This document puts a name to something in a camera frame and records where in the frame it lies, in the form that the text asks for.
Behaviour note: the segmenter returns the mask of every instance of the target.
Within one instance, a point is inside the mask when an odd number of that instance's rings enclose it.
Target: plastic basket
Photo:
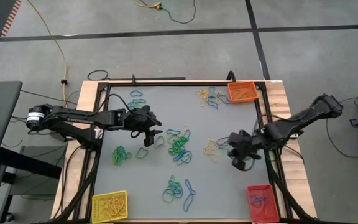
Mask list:
[[[114,200],[123,199],[124,206],[122,210],[124,212],[118,212],[118,214],[113,215],[111,213],[111,207],[109,203],[112,203]],[[92,223],[101,223],[109,222],[114,220],[121,220],[128,217],[128,201],[127,201],[127,192],[125,190],[94,195],[92,197]]]
[[[254,82],[228,83],[227,88],[232,103],[245,103],[258,98]]]

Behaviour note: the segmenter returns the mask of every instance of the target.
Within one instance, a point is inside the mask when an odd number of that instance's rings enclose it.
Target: desk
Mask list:
[[[138,85],[142,85],[144,83],[171,83],[172,85],[180,85],[182,84],[191,84],[191,85],[197,85],[198,83],[206,83],[208,82],[210,86],[213,86],[214,83],[222,83],[222,82],[230,82],[229,80],[152,80],[152,81],[137,81]],[[85,111],[94,111],[95,108],[95,102],[100,101],[100,97],[98,96],[98,90],[101,91],[103,89],[102,83],[113,83],[121,85],[127,85],[131,86],[132,81],[85,81],[83,82],[80,98],[78,101],[77,109],[78,110],[85,110]],[[285,94],[284,85],[281,81],[266,81],[265,87],[266,87],[266,93],[268,98],[268,108],[271,110],[272,114],[281,116],[284,118],[290,117],[290,109],[288,106],[287,96]],[[262,96],[261,91],[259,91],[259,104],[260,104],[260,110],[262,114],[266,113],[265,110],[265,103],[264,98]],[[75,124],[75,126],[79,128],[88,128],[88,124]],[[298,152],[300,152],[299,145],[297,141],[291,140],[288,142],[288,145]],[[68,144],[67,147],[67,153],[66,158],[69,158],[73,151],[79,146],[78,142],[72,141]],[[91,166],[93,165],[94,161],[94,152],[92,152],[89,156],[88,161],[88,172],[91,169]],[[67,184],[65,187],[64,192],[64,198],[63,198],[63,207],[65,208],[71,201],[71,199],[74,197],[74,195],[77,193],[78,186],[80,184],[81,179],[81,171],[83,169],[84,159],[86,157],[86,152],[84,150],[77,151],[75,155],[73,155],[73,158],[71,159],[70,164],[68,165],[67,170]],[[316,211],[314,209],[313,199],[311,197],[310,188],[308,184],[308,179],[305,172],[305,167],[302,163],[302,160],[293,155],[290,152],[287,152],[283,150],[282,156],[282,166],[283,166],[283,172],[285,174],[285,180],[287,183],[287,187],[291,194],[295,197],[297,202],[305,209],[309,215],[315,217]],[[60,204],[60,198],[62,196],[62,180],[60,179],[60,183],[57,189],[57,194],[55,197],[55,203],[53,205],[52,215],[51,217],[55,215],[55,213],[58,210],[59,204]],[[84,196],[81,201],[81,206],[78,210],[78,218],[85,218],[86,215],[89,215],[87,208],[90,206],[88,204],[89,199],[89,188],[84,193]],[[280,194],[279,190],[277,189],[277,199],[278,199],[278,205],[280,209],[280,213],[282,217],[286,217],[285,213],[285,206],[283,197]],[[192,221],[199,221],[197,220],[123,220],[122,222],[192,222]],[[249,222],[250,219],[219,219],[219,220],[202,220],[203,222]]]

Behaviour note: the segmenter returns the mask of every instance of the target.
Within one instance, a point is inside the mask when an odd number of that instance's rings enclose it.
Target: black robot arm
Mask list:
[[[232,158],[232,165],[241,171],[246,171],[244,161],[246,157],[261,159],[257,153],[259,149],[280,149],[286,145],[292,134],[301,134],[303,128],[319,119],[337,118],[342,114],[342,109],[343,106],[333,96],[321,95],[307,109],[291,118],[280,119],[266,124],[264,127],[255,130],[252,135],[244,130],[239,131],[238,134],[231,133],[228,143],[233,147],[233,150],[229,152],[229,157]],[[313,219],[298,205],[274,171],[270,160],[267,163],[267,170],[298,217],[305,220]]]
[[[78,140],[82,148],[95,150],[100,146],[100,141],[94,129],[80,129],[66,122],[93,124],[103,130],[127,130],[136,138],[140,133],[145,133],[144,146],[149,147],[154,143],[154,136],[162,131],[150,130],[152,126],[161,126],[150,106],[135,108],[130,111],[125,109],[109,110],[101,112],[89,112],[75,109],[66,109],[62,106],[48,104],[38,105],[29,109],[27,127],[31,131],[49,129]]]

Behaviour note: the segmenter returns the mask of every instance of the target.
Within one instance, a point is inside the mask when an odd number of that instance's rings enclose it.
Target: gray floor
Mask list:
[[[251,0],[259,27],[328,26],[358,24],[358,1]],[[33,0],[54,34],[92,34],[148,30],[250,27],[243,0],[196,0],[196,19],[180,25],[166,13],[142,9],[130,0]],[[191,0],[163,5],[173,16],[191,16]],[[26,1],[8,36],[47,35]],[[342,100],[358,95],[358,30],[275,32],[260,35],[272,79],[284,80],[290,108],[297,112],[313,98],[333,94]],[[224,78],[233,70],[238,78],[263,79],[252,34],[176,35],[60,41],[68,63],[68,92],[79,90],[86,75],[106,69],[111,78],[187,77]],[[0,80],[22,80],[23,89],[60,98],[63,64],[52,41],[0,42]],[[31,106],[57,102],[21,94],[15,115]],[[342,151],[358,155],[358,129],[348,119],[358,115],[346,101],[342,117],[330,121],[330,132]],[[4,142],[23,145],[59,145],[48,136],[28,136],[23,124],[11,124]],[[319,121],[300,138],[314,203],[323,220],[358,223],[358,159],[337,153]],[[0,206],[6,188],[0,190]],[[52,202],[15,198],[13,223],[45,221]]]

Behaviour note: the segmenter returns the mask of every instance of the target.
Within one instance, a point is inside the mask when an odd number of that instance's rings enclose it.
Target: black cable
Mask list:
[[[40,199],[40,198],[27,198],[27,197],[23,197],[23,195],[20,195],[21,198],[24,198],[26,200],[36,200],[36,201],[42,201],[42,202],[46,202],[46,201],[50,201],[53,200],[54,198],[51,199]]]
[[[251,169],[253,168],[254,164],[255,164],[255,159],[252,159],[252,164],[251,164],[251,166],[249,166],[248,169],[245,169],[245,168],[244,168],[244,171],[249,171],[249,170],[251,170]]]
[[[67,168],[68,168],[68,165],[70,164],[71,158],[74,156],[74,154],[77,152],[77,150],[79,150],[80,147],[81,146],[78,146],[76,149],[74,149],[73,153],[70,155],[70,157],[67,160],[66,166],[63,163],[62,169],[64,170],[64,175],[62,176],[62,193],[61,193],[61,197],[60,197],[59,207],[57,208],[57,211],[56,211],[55,215],[53,216],[53,218],[56,218],[57,213],[59,212],[59,208],[61,209],[61,213],[63,213],[63,199],[64,199],[65,186],[66,186],[66,181],[67,181],[67,170],[68,170]]]
[[[20,140],[20,142],[17,143],[15,146],[8,146],[7,144],[4,144],[3,142],[1,142],[1,145],[5,146],[5,147],[8,147],[8,148],[14,148],[14,147],[17,147],[17,146],[19,146],[20,144],[22,144],[22,142],[23,142],[23,139]]]
[[[27,134],[29,135],[50,135],[50,134],[56,134],[56,132],[54,133],[33,133],[34,131],[29,131]]]
[[[353,99],[357,99],[358,96],[356,97],[350,97],[348,99],[345,99],[345,100],[342,100],[340,101],[339,103],[342,103],[342,102],[345,102],[347,100],[353,100]],[[346,156],[348,158],[353,158],[353,159],[358,159],[358,156],[350,156],[350,155],[347,155],[345,153],[343,153],[341,150],[339,150],[339,148],[335,145],[334,141],[332,140],[331,138],[331,135],[329,134],[329,130],[328,130],[328,119],[326,119],[326,131],[327,131],[327,137],[329,139],[329,141],[331,142],[331,145],[333,145],[333,147],[337,150],[337,152],[339,152],[340,154],[342,154],[343,156]]]
[[[168,9],[165,9],[165,8],[161,7],[161,10],[164,10],[165,12],[167,12],[168,15],[169,15],[169,18],[170,18],[173,22],[177,22],[177,23],[180,23],[180,24],[187,24],[187,23],[193,21],[193,19],[196,17],[196,11],[197,11],[196,0],[193,0],[193,7],[194,7],[193,17],[192,17],[189,21],[186,21],[186,22],[178,21],[178,20],[172,18],[171,12],[168,11]]]
[[[48,151],[48,152],[45,152],[45,153],[42,153],[42,154],[38,154],[38,155],[35,155],[35,156],[31,156],[31,158],[36,158],[36,157],[39,157],[39,156],[43,156],[43,155],[46,155],[46,154],[53,153],[53,152],[55,152],[55,151],[57,151],[57,150],[59,150],[59,149],[65,147],[65,146],[67,146],[67,144],[64,144],[64,145],[62,145],[62,146],[59,146],[59,147],[57,147],[56,149],[52,149],[51,151]]]
[[[290,146],[287,146],[287,145],[285,145],[284,147],[286,147],[287,149],[289,149],[290,152],[293,152],[293,153],[295,153],[296,155],[298,155],[298,157],[302,159],[303,163],[305,163],[305,160],[303,159],[303,156],[302,156],[298,151],[296,151],[295,149],[293,149],[293,148],[291,148]]]
[[[73,94],[75,94],[75,93],[79,93],[79,92],[81,92],[81,90],[78,90],[78,91],[74,91],[74,92],[72,92],[70,95],[68,95],[68,97],[67,97],[66,101],[68,101],[68,99],[70,99],[70,97],[71,97]]]
[[[64,101],[64,100],[61,100],[61,99],[57,99],[57,98],[53,98],[53,97],[50,97],[50,96],[44,96],[44,95],[41,95],[41,94],[38,94],[38,93],[32,93],[32,92],[29,92],[29,91],[25,91],[25,90],[21,90],[23,93],[28,93],[28,94],[31,94],[31,95],[35,95],[35,96],[41,96],[41,97],[44,97],[44,98],[48,98],[48,99],[51,99],[51,100],[57,100],[57,101],[62,101],[62,102],[65,102],[65,103],[72,103],[74,105],[77,105],[76,103],[73,103],[73,102],[70,102],[70,101]]]
[[[101,79],[95,79],[95,80],[94,80],[94,79],[91,79],[90,76],[91,76],[93,73],[95,73],[95,72],[105,72],[105,73],[106,73],[106,76],[105,76],[104,78],[101,78]],[[87,79],[88,79],[88,80],[91,80],[91,81],[110,80],[110,78],[108,78],[108,76],[109,76],[109,73],[108,73],[106,70],[97,69],[97,70],[95,70],[95,71],[90,72],[90,73],[88,74],[88,76],[87,76]]]

